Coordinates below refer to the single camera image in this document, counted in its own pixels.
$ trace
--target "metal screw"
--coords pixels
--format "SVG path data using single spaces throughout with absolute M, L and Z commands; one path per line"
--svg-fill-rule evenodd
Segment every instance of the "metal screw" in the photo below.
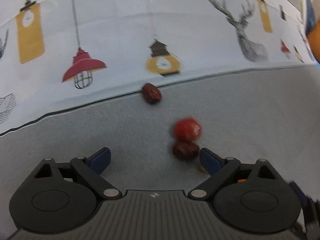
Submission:
M 119 190 L 115 189 L 115 188 L 107 188 L 103 191 L 103 194 L 106 197 L 116 197 L 119 195 Z
M 194 189 L 191 191 L 191 196 L 196 198 L 202 198 L 207 195 L 207 192 L 205 192 L 203 189 Z

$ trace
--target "striped geometric drawing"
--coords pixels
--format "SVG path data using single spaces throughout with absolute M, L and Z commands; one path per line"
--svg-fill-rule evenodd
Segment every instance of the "striped geometric drawing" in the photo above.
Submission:
M 17 105 L 14 94 L 0 98 L 0 124 L 7 120 L 13 108 Z

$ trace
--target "red lampshade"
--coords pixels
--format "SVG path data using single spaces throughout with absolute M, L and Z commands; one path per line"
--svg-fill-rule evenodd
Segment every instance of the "red lampshade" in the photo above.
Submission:
M 106 64 L 104 62 L 92 59 L 87 52 L 79 48 L 77 55 L 73 57 L 73 65 L 65 72 L 62 82 L 65 82 L 82 71 L 102 68 L 106 68 Z

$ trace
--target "red ball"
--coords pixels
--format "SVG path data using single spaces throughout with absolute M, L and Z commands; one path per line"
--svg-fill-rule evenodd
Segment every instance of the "red ball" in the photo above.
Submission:
M 175 128 L 174 133 L 180 141 L 194 141 L 201 135 L 201 126 L 193 118 L 180 120 Z

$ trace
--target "orange object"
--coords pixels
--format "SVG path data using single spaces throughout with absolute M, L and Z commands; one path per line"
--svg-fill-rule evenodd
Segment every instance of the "orange object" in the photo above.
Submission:
M 316 60 L 320 62 L 320 20 L 307 35 L 309 45 Z
M 194 141 L 201 135 L 201 126 L 193 118 L 180 120 L 175 128 L 174 133 L 180 141 Z

